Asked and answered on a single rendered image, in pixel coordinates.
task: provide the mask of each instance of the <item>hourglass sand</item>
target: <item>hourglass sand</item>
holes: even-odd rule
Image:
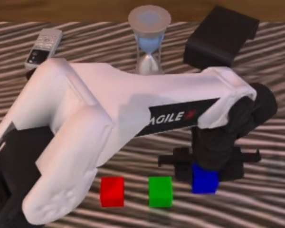
[[[140,75],[163,74],[161,46],[166,28],[171,23],[169,12],[159,6],[140,6],[130,12],[128,21],[136,40],[135,72]]]

